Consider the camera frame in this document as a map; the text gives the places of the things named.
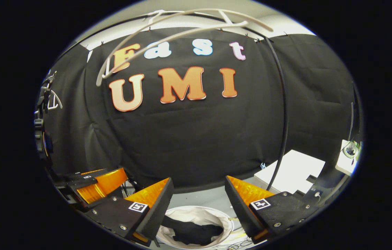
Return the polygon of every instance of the white cloth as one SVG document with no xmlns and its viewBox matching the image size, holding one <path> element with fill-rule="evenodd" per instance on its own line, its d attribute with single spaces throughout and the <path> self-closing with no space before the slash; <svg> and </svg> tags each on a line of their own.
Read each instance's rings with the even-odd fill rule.
<svg viewBox="0 0 392 250">
<path fill-rule="evenodd" d="M 223 242 L 233 231 L 234 225 L 231 220 L 228 219 L 228 215 L 216 209 L 203 206 L 181 206 L 167 210 L 166 216 L 180 220 L 182 222 L 192 222 L 196 225 L 216 225 L 223 227 L 224 231 L 219 235 L 212 237 L 214 240 L 208 245 L 196 245 L 188 244 L 185 245 L 183 242 L 177 242 L 173 239 L 175 235 L 174 230 L 164 226 L 159 227 L 157 237 L 163 243 L 172 247 L 180 249 L 210 249 L 221 242 Z"/>
</svg>

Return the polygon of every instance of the orange letter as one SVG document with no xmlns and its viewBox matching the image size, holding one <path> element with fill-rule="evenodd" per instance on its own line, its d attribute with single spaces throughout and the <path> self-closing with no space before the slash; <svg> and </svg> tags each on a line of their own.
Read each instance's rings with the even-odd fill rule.
<svg viewBox="0 0 392 250">
<path fill-rule="evenodd" d="M 124 79 L 116 80 L 109 84 L 111 89 L 113 105 L 118 111 L 127 112 L 137 109 L 142 103 L 142 79 L 144 79 L 143 74 L 138 74 L 131 76 L 128 81 L 133 84 L 134 97 L 130 102 L 126 102 L 123 99 L 122 86 L 125 83 Z"/>
<path fill-rule="evenodd" d="M 224 78 L 224 91 L 222 92 L 222 96 L 225 98 L 233 98 L 238 95 L 238 92 L 235 90 L 235 81 L 233 78 L 236 71 L 232 68 L 221 68 L 219 71 Z"/>
<path fill-rule="evenodd" d="M 134 56 L 134 50 L 133 49 L 140 49 L 139 44 L 133 44 L 128 47 L 125 47 L 123 49 L 119 49 L 118 51 L 114 52 L 114 67 L 119 65 L 121 62 L 123 62 L 125 59 L 130 58 Z M 113 73 L 116 73 L 120 70 L 123 70 L 125 68 L 128 68 L 130 66 L 130 63 L 124 63 L 122 66 L 118 67 Z"/>
<path fill-rule="evenodd" d="M 182 79 L 174 68 L 163 68 L 159 70 L 157 74 L 162 77 L 162 83 L 164 85 L 164 96 L 161 97 L 161 103 L 165 104 L 176 101 L 176 97 L 173 95 L 171 89 L 174 90 L 181 101 L 184 100 L 188 88 L 190 88 L 190 93 L 187 95 L 189 100 L 205 99 L 207 95 L 202 88 L 203 72 L 204 68 L 202 67 L 190 67 L 184 79 Z"/>
</svg>

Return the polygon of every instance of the ceiling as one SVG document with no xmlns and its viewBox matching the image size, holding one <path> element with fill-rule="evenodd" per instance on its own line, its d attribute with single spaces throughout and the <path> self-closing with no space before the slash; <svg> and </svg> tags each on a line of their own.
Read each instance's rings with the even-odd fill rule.
<svg viewBox="0 0 392 250">
<path fill-rule="evenodd" d="M 93 27 L 79 35 L 79 37 L 76 38 L 76 41 L 80 41 L 81 39 L 86 38 L 87 36 L 95 33 L 96 31 L 102 30 L 103 28 L 117 22 L 130 19 L 136 16 L 141 16 L 156 10 L 162 9 L 165 11 L 185 11 L 198 8 L 228 9 L 231 11 L 237 11 L 243 14 L 247 14 L 249 16 L 253 16 L 256 19 L 269 15 L 282 14 L 266 5 L 252 0 L 144 0 L 133 4 L 123 10 L 120 10 L 107 17 L 106 19 L 102 20 L 98 24 L 94 25 Z M 218 13 L 214 12 L 207 12 L 207 14 L 220 16 Z M 242 21 L 242 19 L 235 20 L 234 17 L 231 17 L 231 20 L 233 22 Z"/>
</svg>

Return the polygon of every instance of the gray floor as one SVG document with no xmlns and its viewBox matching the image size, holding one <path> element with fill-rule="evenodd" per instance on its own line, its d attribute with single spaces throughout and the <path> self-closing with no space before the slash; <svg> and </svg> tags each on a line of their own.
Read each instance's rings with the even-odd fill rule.
<svg viewBox="0 0 392 250">
<path fill-rule="evenodd" d="M 253 184 L 253 177 L 249 179 L 245 179 L 244 181 L 252 183 Z M 224 186 L 210 189 L 210 190 L 204 190 L 204 191 L 198 191 L 198 192 L 193 192 L 193 193 L 180 193 L 180 194 L 174 194 L 171 198 L 170 204 L 168 209 L 172 209 L 175 207 L 180 207 L 180 206 L 205 206 L 205 207 L 210 207 L 213 209 L 217 209 L 221 212 L 226 213 L 229 217 L 235 218 L 236 214 L 231 207 L 230 201 L 225 193 Z M 244 235 L 244 230 L 241 227 L 239 221 L 234 220 L 234 225 L 236 231 L 234 231 L 231 236 L 229 236 L 223 243 L 222 247 L 214 247 L 211 249 L 220 249 L 220 250 L 227 250 L 229 244 L 233 244 L 235 242 L 243 242 L 244 240 L 247 240 L 247 236 Z M 151 243 L 150 249 L 154 250 L 176 250 L 177 248 L 171 247 L 166 244 L 159 244 L 160 248 L 156 247 L 156 244 L 154 242 Z M 247 249 L 250 247 L 253 247 L 254 244 L 247 245 L 246 247 L 240 247 L 239 249 Z"/>
</svg>

